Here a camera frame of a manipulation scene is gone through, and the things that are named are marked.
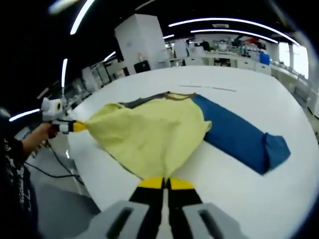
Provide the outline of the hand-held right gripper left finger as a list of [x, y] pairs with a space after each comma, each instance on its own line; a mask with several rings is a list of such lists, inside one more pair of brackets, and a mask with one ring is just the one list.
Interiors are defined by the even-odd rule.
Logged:
[[141, 181], [128, 200], [119, 200], [96, 215], [76, 239], [154, 239], [161, 223], [165, 179]]

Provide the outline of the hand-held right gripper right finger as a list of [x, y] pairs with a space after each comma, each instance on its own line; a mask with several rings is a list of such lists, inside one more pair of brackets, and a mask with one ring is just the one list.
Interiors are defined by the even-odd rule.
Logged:
[[169, 178], [169, 225], [175, 239], [245, 239], [239, 223], [212, 203], [202, 202], [195, 187]]

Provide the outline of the person's left hand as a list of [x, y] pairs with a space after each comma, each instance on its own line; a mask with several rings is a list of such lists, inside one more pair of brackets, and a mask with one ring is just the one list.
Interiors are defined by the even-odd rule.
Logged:
[[36, 128], [36, 134], [41, 140], [55, 138], [58, 131], [54, 130], [51, 123], [44, 122]]

